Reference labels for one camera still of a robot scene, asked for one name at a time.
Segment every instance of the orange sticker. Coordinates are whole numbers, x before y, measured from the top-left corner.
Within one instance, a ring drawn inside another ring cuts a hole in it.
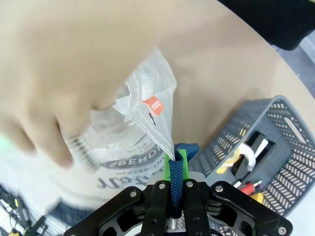
[[[147,105],[151,114],[155,117],[158,117],[161,114],[161,112],[164,110],[164,106],[161,103],[161,101],[157,97],[154,97],[154,96],[143,101],[142,103]]]

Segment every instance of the gray plastic basket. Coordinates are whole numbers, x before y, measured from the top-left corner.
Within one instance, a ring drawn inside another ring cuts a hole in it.
[[[206,148],[189,162],[189,170],[206,176],[207,183],[237,181],[231,172],[216,173],[254,131],[276,143],[271,161],[258,164],[247,181],[263,180],[263,204],[286,216],[307,194],[315,178],[315,141],[301,117],[283,96],[245,102]],[[223,235],[228,227],[211,224]]]

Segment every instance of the plastic bag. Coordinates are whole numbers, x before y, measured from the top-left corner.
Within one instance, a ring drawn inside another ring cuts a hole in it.
[[[60,199],[77,208],[95,209],[128,186],[143,189],[152,173],[162,171],[164,152],[170,156],[174,152],[175,88],[172,71],[156,49],[128,77],[112,108],[91,111],[91,126],[80,137],[65,137],[74,157],[71,170],[59,168],[44,153],[26,158],[17,150],[2,148],[0,183],[43,213]],[[143,102],[152,97],[159,103],[149,110]]]

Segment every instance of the blue rope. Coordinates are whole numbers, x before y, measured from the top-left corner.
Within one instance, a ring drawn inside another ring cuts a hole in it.
[[[172,217],[178,219],[182,216],[182,193],[184,182],[184,160],[178,151],[175,151],[175,161],[169,160],[171,174],[171,200]]]

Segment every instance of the bolt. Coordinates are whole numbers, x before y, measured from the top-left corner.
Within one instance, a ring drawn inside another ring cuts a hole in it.
[[[186,183],[186,185],[187,185],[188,188],[191,188],[191,187],[193,186],[193,183],[192,183],[191,181],[188,181],[188,182]]]
[[[132,198],[134,198],[135,196],[137,196],[137,192],[136,192],[136,191],[132,191],[132,192],[130,193],[130,196],[131,196]]]
[[[161,183],[158,187],[159,187],[160,189],[163,189],[163,188],[165,188],[165,184],[164,184],[164,183]]]
[[[279,233],[280,235],[285,235],[285,233],[286,233],[286,227],[284,227],[284,226],[279,227],[279,228],[278,228],[278,233]]]
[[[151,225],[155,225],[157,223],[156,219],[151,220]]]
[[[217,191],[217,192],[222,192],[222,191],[223,191],[223,187],[222,187],[221,185],[218,185],[218,186],[216,187],[216,191]]]

